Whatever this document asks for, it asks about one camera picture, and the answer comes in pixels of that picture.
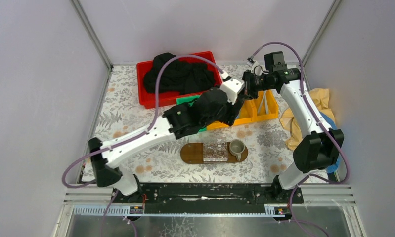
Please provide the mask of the grey cup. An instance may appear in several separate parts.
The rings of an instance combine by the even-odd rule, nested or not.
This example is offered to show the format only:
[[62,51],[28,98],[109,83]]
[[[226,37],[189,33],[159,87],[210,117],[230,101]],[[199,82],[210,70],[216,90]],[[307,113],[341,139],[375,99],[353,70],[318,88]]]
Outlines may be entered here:
[[239,139],[234,139],[229,143],[229,152],[235,156],[238,161],[241,160],[245,148],[245,144]]

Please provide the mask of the clear textured glass holder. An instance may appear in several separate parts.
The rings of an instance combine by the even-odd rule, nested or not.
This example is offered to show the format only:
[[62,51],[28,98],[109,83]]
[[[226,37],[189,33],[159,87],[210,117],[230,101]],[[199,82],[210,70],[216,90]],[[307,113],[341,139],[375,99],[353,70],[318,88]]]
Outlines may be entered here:
[[228,161],[227,142],[212,139],[203,143],[203,163],[219,163]]

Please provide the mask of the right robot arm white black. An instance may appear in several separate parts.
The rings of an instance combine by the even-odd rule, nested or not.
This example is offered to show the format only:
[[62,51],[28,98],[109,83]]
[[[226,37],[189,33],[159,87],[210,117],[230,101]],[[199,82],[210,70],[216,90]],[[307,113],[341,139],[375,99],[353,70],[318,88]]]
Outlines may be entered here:
[[303,137],[293,151],[293,163],[273,181],[271,197],[284,203],[291,196],[290,189],[309,174],[336,164],[344,135],[321,115],[302,81],[301,71],[287,66],[283,52],[266,54],[264,59],[265,71],[258,69],[259,63],[253,57],[247,59],[251,69],[243,75],[246,92],[254,95],[275,89],[291,109]]

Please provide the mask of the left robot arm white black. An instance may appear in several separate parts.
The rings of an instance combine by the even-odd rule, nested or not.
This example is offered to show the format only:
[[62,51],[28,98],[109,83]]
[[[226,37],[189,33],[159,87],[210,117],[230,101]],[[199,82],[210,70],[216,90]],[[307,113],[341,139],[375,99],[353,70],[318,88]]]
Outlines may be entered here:
[[139,182],[133,174],[119,169],[125,159],[157,145],[194,135],[216,121],[232,126],[246,100],[248,97],[240,92],[231,103],[224,91],[212,88],[198,98],[164,111],[149,126],[118,139],[90,139],[88,146],[97,186],[116,188],[128,202],[137,202],[141,196]]

